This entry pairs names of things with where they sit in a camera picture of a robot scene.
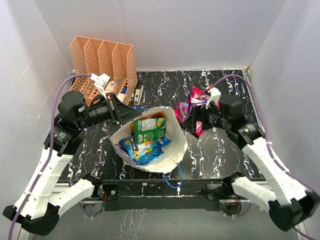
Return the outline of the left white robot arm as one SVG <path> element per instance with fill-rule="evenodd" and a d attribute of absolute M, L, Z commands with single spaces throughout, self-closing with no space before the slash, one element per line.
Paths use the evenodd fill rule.
<path fill-rule="evenodd" d="M 26 190 L 15 204 L 4 208 L 3 216 L 13 224 L 19 223 L 28 233 L 46 236 L 74 205 L 86 198 L 99 199 L 103 195 L 103 182 L 89 173 L 67 190 L 55 196 L 52 192 L 65 166 L 84 141 L 84 129 L 105 121 L 125 124 L 141 114 L 122 103 L 113 92 L 97 95 L 90 105 L 80 91 L 65 93 L 61 102 L 53 106 L 51 129 Z"/>

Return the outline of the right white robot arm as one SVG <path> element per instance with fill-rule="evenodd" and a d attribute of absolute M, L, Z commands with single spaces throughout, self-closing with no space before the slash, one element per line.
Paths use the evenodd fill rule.
<path fill-rule="evenodd" d="M 189 116 L 182 126 L 194 133 L 197 122 L 202 129 L 220 128 L 257 166 L 271 189 L 249 180 L 240 172 L 225 177 L 218 190 L 206 189 L 207 195 L 220 193 L 230 199 L 244 197 L 266 211 L 272 222 L 287 232 L 310 218 L 320 205 L 320 197 L 313 190 L 291 177 L 289 171 L 276 160 L 267 135 L 256 121 L 248 120 L 242 102 L 236 96 L 213 97 L 207 103 L 189 103 Z"/>

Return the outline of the orange candy bag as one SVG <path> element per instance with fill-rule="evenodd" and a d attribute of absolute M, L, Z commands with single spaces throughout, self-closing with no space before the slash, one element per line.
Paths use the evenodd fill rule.
<path fill-rule="evenodd" d="M 141 116 L 139 118 L 139 120 L 145 120 L 145 119 L 154 119 L 154 118 L 163 118 L 165 117 L 165 114 L 163 111 L 159 111 L 159 112 L 155 112 L 155 113 L 152 113 L 152 114 L 148 114 L 148 115 L 145 115 L 145 116 Z"/>

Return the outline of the rainbow candy bag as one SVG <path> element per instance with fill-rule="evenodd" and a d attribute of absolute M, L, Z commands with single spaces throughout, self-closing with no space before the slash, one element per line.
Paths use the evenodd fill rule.
<path fill-rule="evenodd" d="M 161 138 L 166 134 L 166 117 L 137 119 L 130 124 L 136 144 Z"/>

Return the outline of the pink chips bag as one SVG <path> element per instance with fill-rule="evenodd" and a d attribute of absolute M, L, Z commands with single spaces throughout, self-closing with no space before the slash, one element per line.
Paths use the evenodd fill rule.
<path fill-rule="evenodd" d="M 207 87 L 205 90 L 200 90 L 199 88 L 193 86 L 192 93 L 188 96 L 187 101 L 177 103 L 174 113 L 181 126 L 183 126 L 182 123 L 192 115 L 193 109 L 195 109 L 197 106 L 205 105 L 207 103 L 210 98 L 211 89 L 212 86 Z M 197 113 L 195 117 L 195 130 L 192 133 L 196 138 L 199 138 L 204 131 L 203 118 L 200 112 Z"/>

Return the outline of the purple Fox's candy bag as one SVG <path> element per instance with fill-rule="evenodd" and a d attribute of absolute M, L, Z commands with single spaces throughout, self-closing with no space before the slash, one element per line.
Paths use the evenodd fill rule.
<path fill-rule="evenodd" d="M 207 95 L 189 96 L 187 102 L 178 102 L 174 110 L 175 116 L 180 123 L 183 123 L 190 115 L 193 107 L 207 103 Z"/>

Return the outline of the blue checkered paper bag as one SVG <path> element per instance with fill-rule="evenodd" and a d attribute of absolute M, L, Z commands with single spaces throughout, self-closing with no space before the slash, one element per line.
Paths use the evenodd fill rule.
<path fill-rule="evenodd" d="M 183 184 L 181 162 L 188 141 L 172 107 L 153 107 L 122 126 L 110 138 L 123 163 L 148 173 L 160 173 L 166 184 Z"/>

